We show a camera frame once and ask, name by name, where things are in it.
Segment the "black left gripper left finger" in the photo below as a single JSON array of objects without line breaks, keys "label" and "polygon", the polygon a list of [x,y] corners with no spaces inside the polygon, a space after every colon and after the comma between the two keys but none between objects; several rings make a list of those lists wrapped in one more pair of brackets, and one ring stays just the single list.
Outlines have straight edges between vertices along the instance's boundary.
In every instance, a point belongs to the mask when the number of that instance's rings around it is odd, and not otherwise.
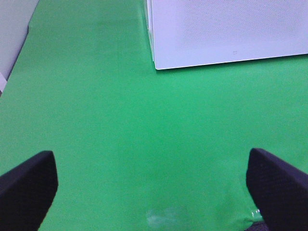
[{"label": "black left gripper left finger", "polygon": [[42,151],[0,177],[0,229],[37,231],[58,189],[52,151]]}]

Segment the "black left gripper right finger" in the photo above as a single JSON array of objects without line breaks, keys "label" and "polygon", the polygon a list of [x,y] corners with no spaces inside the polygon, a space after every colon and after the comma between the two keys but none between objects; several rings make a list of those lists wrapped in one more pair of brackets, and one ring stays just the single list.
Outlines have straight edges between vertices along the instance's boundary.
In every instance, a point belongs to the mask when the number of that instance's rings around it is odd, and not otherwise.
[{"label": "black left gripper right finger", "polygon": [[253,148],[246,186],[271,231],[308,229],[308,175],[274,154]]}]

